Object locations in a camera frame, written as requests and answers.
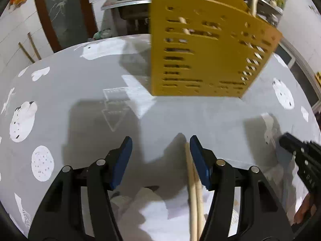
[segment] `shelf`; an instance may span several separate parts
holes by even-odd
[[[257,3],[257,11],[262,11],[265,14],[280,14],[283,15],[282,12],[278,9],[278,7],[275,7],[271,4],[269,4],[267,1],[265,0],[258,0]]]

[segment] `stainless steel sink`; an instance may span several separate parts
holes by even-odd
[[[106,0],[102,5],[102,10],[142,3],[151,3],[151,0]]]

